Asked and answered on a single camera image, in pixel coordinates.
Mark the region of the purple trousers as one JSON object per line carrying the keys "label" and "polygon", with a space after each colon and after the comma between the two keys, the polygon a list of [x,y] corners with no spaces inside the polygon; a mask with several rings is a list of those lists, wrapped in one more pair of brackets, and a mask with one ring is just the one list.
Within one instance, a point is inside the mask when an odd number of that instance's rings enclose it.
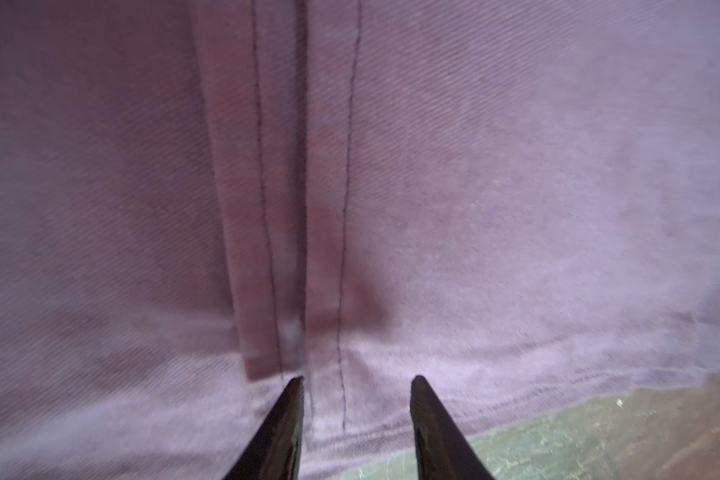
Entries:
{"label": "purple trousers", "polygon": [[720,1],[0,1],[0,479],[717,371]]}

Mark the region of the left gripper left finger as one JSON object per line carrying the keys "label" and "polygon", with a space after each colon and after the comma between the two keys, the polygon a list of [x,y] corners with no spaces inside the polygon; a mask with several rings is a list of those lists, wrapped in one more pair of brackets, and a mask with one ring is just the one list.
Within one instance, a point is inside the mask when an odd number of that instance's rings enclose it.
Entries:
{"label": "left gripper left finger", "polygon": [[223,480],[293,480],[299,476],[304,377],[292,378]]}

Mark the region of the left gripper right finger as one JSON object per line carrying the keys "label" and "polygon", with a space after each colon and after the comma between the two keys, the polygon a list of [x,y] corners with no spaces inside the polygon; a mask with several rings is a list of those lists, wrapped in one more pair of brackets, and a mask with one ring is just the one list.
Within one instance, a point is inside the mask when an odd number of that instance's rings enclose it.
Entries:
{"label": "left gripper right finger", "polygon": [[423,375],[411,382],[419,480],[494,480]]}

